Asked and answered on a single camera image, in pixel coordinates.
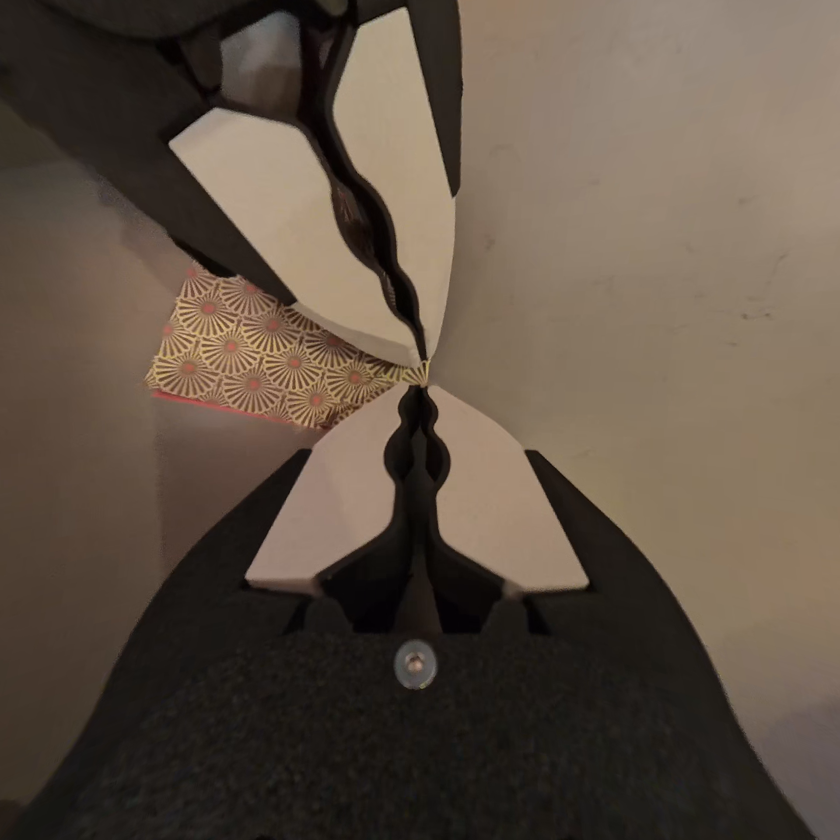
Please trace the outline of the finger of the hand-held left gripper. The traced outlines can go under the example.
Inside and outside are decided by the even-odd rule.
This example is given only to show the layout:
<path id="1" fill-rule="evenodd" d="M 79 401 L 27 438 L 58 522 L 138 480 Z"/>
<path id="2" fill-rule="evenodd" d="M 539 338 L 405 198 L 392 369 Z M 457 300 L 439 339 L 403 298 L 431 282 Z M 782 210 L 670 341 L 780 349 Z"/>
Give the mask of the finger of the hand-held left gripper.
<path id="1" fill-rule="evenodd" d="M 414 346 L 430 361 L 448 302 L 458 194 L 458 7 L 351 5 L 331 104 L 364 190 L 381 263 Z"/>
<path id="2" fill-rule="evenodd" d="M 290 290 L 292 308 L 369 355 L 420 365 L 380 276 L 342 237 L 329 175 L 300 128 L 214 108 L 168 145 Z"/>

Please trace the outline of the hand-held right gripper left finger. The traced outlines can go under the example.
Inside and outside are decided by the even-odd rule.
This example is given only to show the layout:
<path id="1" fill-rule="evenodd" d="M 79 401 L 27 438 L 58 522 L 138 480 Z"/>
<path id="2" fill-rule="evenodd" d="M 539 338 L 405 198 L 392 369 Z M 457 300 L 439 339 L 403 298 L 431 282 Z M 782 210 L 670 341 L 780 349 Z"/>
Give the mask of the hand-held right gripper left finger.
<path id="1" fill-rule="evenodd" d="M 312 447 L 248 567 L 251 588 L 327 596 L 358 629 L 390 626 L 413 564 L 420 402 L 419 387 L 394 387 Z"/>

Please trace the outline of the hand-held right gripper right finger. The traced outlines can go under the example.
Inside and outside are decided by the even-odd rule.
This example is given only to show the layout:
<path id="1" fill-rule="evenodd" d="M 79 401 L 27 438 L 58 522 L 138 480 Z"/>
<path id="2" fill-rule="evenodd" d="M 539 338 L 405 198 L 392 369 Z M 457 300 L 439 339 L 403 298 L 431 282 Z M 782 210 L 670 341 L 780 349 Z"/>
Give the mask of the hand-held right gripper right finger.
<path id="1" fill-rule="evenodd" d="M 422 395 L 426 568 L 445 634 L 477 634 L 493 608 L 584 592 L 590 580 L 519 441 L 441 387 Z"/>

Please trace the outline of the gold patterned origami paper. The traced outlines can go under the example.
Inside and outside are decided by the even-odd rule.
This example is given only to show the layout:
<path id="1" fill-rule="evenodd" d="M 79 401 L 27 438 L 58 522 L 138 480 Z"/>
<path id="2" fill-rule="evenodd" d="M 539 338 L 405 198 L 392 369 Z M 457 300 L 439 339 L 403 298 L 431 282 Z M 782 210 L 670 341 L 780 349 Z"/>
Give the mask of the gold patterned origami paper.
<path id="1" fill-rule="evenodd" d="M 380 360 L 194 262 L 143 383 L 155 396 L 327 431 L 397 385 L 425 386 L 428 371 L 427 361 Z"/>

